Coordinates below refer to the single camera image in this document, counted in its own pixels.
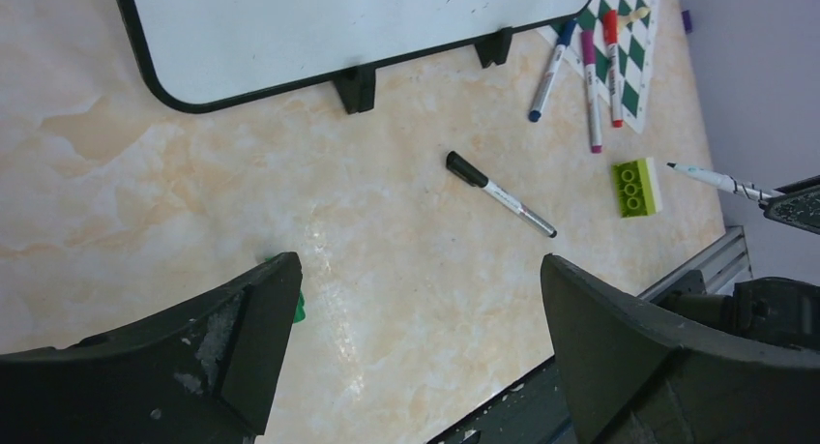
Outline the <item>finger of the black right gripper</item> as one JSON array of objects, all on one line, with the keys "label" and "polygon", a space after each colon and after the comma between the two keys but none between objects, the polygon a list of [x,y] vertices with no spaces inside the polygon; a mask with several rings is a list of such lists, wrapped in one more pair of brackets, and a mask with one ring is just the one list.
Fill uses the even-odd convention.
[{"label": "finger of the black right gripper", "polygon": [[819,234],[819,176],[775,189],[762,207],[764,217],[803,231]]}]

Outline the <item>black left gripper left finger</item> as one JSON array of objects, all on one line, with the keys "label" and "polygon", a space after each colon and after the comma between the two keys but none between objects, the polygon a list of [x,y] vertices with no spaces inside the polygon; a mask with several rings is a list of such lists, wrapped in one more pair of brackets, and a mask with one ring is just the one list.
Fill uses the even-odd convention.
[{"label": "black left gripper left finger", "polygon": [[292,329],[260,313],[259,264],[66,348],[1,358],[5,443],[251,443],[264,434]]}]

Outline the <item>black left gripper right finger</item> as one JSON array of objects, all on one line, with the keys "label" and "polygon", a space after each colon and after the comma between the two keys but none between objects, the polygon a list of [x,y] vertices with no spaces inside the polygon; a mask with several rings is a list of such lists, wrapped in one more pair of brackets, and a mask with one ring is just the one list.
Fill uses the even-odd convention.
[{"label": "black left gripper right finger", "polygon": [[541,281],[579,442],[818,441],[819,350],[710,328],[555,254]]}]

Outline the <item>white whiteboard black frame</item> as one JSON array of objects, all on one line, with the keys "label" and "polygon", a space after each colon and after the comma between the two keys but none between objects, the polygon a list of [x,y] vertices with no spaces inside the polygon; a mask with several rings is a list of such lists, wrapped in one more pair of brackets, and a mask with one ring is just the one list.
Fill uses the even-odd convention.
[{"label": "white whiteboard black frame", "polygon": [[589,0],[116,0],[141,76],[201,114],[575,18]]}]

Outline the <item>green marker cap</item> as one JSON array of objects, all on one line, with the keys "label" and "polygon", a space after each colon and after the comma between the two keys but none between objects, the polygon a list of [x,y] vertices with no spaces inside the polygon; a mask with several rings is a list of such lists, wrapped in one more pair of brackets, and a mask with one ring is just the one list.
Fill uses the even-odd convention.
[{"label": "green marker cap", "polygon": [[306,318],[303,266],[295,252],[263,257],[264,278],[258,296],[266,323],[283,329]]}]

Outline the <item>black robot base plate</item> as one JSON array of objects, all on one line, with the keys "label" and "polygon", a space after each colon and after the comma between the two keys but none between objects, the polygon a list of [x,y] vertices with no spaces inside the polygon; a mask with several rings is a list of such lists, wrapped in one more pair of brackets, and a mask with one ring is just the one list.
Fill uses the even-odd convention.
[{"label": "black robot base plate", "polygon": [[430,439],[432,443],[575,443],[553,357]]}]

